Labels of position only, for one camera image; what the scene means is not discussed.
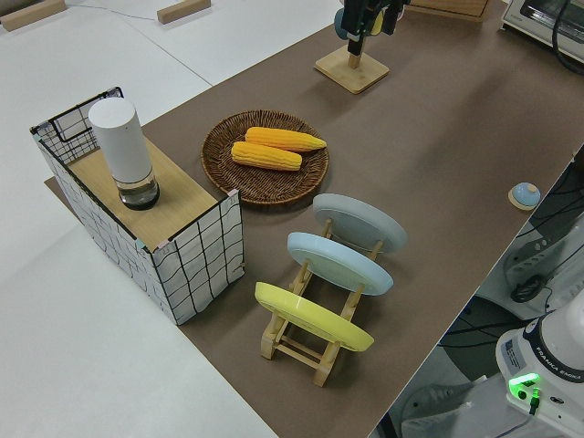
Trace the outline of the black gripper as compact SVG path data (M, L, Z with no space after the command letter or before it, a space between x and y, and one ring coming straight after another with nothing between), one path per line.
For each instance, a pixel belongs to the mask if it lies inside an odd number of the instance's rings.
M343 2L342 29L348 33L348 51L352 55L362 52L364 37L376 36L382 28L385 1ZM392 35L402 15L402 0L391 0L385 12L385 33Z

